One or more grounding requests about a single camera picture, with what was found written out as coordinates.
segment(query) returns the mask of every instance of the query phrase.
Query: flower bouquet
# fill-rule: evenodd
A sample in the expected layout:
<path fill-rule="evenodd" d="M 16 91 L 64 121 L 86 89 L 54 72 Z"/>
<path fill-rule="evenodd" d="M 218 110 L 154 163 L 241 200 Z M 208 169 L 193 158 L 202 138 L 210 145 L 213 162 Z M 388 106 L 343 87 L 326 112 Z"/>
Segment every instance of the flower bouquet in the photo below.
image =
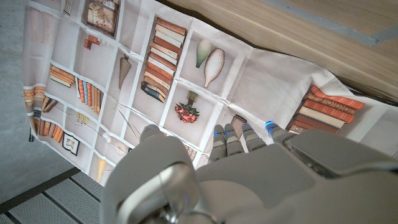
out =
<path fill-rule="evenodd" d="M 177 113 L 178 118 L 184 123 L 194 123 L 198 117 L 199 112 L 196 108 L 193 108 L 192 105 L 196 102 L 198 98 L 198 94 L 195 92 L 189 91 L 187 95 L 188 104 L 180 103 L 175 106 L 175 112 Z"/>

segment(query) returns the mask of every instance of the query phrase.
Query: gray floor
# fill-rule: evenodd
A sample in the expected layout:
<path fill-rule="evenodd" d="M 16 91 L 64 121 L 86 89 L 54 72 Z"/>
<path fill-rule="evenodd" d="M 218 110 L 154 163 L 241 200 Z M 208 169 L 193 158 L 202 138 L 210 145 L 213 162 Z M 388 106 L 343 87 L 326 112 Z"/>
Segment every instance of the gray floor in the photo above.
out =
<path fill-rule="evenodd" d="M 28 142 L 22 91 L 24 0 L 0 4 L 0 203 L 73 166 L 39 142 Z"/>

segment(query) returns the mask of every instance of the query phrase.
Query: red flowers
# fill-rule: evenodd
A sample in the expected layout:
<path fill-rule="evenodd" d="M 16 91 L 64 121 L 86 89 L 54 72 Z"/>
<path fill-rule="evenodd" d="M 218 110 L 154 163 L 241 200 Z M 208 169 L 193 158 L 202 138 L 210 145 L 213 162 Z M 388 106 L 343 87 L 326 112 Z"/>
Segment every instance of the red flowers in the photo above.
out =
<path fill-rule="evenodd" d="M 177 105 L 175 106 L 175 112 L 178 118 L 184 123 L 194 123 L 198 119 L 198 112 L 193 108 L 187 108 L 189 105 Z"/>

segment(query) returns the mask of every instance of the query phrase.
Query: picture frame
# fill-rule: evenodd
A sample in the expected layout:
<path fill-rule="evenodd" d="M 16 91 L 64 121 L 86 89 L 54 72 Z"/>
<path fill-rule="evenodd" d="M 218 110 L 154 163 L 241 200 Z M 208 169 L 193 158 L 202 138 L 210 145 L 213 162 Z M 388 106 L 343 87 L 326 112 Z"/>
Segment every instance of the picture frame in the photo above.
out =
<path fill-rule="evenodd" d="M 73 155 L 77 156 L 77 152 L 79 150 L 80 141 L 75 139 L 75 137 L 63 133 L 63 142 L 62 147 L 68 151 L 70 151 Z"/>

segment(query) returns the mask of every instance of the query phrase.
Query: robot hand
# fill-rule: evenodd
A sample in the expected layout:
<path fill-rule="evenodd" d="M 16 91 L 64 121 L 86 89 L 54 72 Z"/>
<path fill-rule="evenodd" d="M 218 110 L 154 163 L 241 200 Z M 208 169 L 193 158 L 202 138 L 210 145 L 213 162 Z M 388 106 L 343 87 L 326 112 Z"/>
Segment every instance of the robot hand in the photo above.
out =
<path fill-rule="evenodd" d="M 250 125 L 244 123 L 242 133 L 249 152 L 267 146 Z M 233 126 L 228 123 L 223 128 L 217 124 L 214 127 L 213 150 L 208 163 L 239 153 L 244 153 L 244 150 Z"/>

